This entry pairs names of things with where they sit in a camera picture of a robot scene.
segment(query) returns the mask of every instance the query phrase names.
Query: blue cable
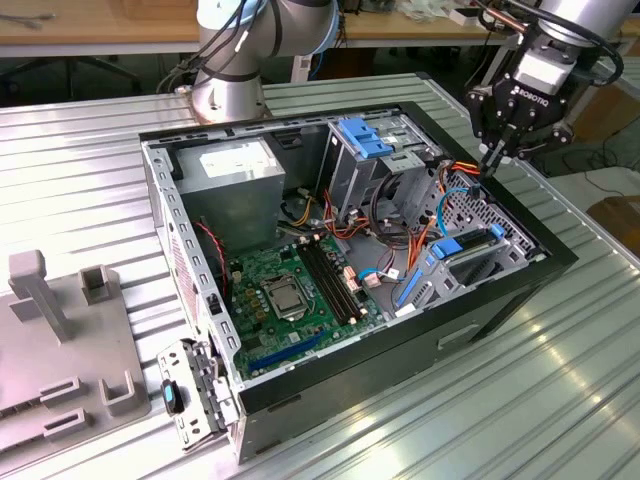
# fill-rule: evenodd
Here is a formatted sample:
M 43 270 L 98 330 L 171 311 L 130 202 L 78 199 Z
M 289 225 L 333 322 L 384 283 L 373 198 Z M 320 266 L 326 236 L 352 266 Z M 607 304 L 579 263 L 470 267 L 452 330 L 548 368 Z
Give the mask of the blue cable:
M 322 66 L 322 59 L 323 58 L 324 58 L 324 52 L 320 52 L 320 58 L 318 59 L 318 65 L 316 65 L 316 68 L 313 71 L 313 73 L 311 75 L 309 75 L 309 79 L 312 79 L 313 77 L 316 76 L 316 74 L 320 70 L 320 67 Z
M 364 277 L 366 277 L 367 275 L 369 275 L 370 273 L 378 273 L 378 269 L 377 268 L 367 268 L 363 271 L 361 271 L 358 274 L 358 280 L 362 280 L 364 279 Z
M 440 203 L 438 203 L 438 208 L 436 209 L 436 218 L 438 220 L 438 228 L 442 232 L 443 236 L 447 236 L 447 227 L 444 226 L 444 219 L 442 217 L 442 209 L 444 208 L 445 200 L 452 193 L 467 193 L 468 191 L 468 188 L 452 188 L 451 190 L 448 190 L 440 199 Z

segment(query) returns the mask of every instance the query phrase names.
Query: motherboard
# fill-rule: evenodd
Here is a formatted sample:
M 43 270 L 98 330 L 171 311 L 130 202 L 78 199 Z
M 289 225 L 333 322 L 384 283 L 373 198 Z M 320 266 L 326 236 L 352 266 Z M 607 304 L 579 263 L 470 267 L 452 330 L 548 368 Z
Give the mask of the motherboard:
M 234 360 L 245 379 L 385 323 L 350 283 L 353 270 L 333 238 L 305 240 L 230 261 L 230 315 L 242 344 Z

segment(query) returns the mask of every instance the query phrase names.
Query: open computer chassis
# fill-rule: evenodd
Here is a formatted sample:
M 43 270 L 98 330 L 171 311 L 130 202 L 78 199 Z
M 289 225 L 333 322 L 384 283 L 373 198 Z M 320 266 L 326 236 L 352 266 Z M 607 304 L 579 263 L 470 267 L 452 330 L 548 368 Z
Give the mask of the open computer chassis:
M 174 153 L 257 133 L 328 125 L 350 116 L 368 120 L 389 112 L 406 116 L 420 130 L 420 136 L 444 156 L 473 163 L 469 154 L 414 103 L 141 135 L 155 225 L 194 336 L 158 356 L 165 402 L 185 451 L 228 434 L 238 460 L 243 462 L 306 432 L 485 338 L 577 260 L 497 180 L 484 180 L 484 194 L 499 205 L 508 223 L 533 239 L 542 252 L 536 261 L 457 295 L 454 301 L 418 308 L 397 318 L 387 316 L 384 325 L 345 340 L 330 353 L 310 356 L 255 379 L 243 378 L 233 360 L 240 338 L 212 281 L 211 269 L 202 260 L 203 249 L 191 224 L 194 220 L 189 218 L 174 183 L 174 178 L 182 175 Z

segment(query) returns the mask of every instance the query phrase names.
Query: aluminum table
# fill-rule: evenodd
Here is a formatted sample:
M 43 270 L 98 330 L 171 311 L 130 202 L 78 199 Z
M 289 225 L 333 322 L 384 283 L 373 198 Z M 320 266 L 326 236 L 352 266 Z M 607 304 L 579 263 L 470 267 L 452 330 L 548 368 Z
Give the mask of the aluminum table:
M 266 96 L 275 115 L 413 100 L 476 152 L 464 109 L 415 75 L 275 85 Z M 193 124 L 177 95 L 0 112 L 0 257 L 39 248 L 51 277 L 116 269 L 152 403 L 147 417 L 15 478 L 637 478 L 638 261 L 519 164 L 499 180 L 579 256 L 564 277 L 490 338 L 245 465 L 226 438 L 183 455 L 155 354 L 189 332 L 137 133 Z

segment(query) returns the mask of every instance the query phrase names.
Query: robotic arm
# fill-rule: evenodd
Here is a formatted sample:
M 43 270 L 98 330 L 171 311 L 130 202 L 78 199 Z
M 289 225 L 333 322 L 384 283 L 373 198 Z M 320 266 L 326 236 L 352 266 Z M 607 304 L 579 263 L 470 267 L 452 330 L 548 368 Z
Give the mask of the robotic arm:
M 493 175 L 503 157 L 528 160 L 572 141 L 564 120 L 568 99 L 580 83 L 602 87 L 620 77 L 622 58 L 605 38 L 615 34 L 637 0 L 544 0 L 540 9 L 520 0 L 503 2 L 532 15 L 536 21 L 528 26 L 491 2 L 476 3 L 522 35 L 507 72 L 466 95 L 474 135 L 482 139 L 483 178 Z M 616 66 L 609 78 L 589 72 L 600 49 Z
M 179 71 L 198 71 L 192 104 L 203 123 L 264 114 L 260 62 L 320 53 L 335 41 L 337 0 L 200 0 L 200 50 Z

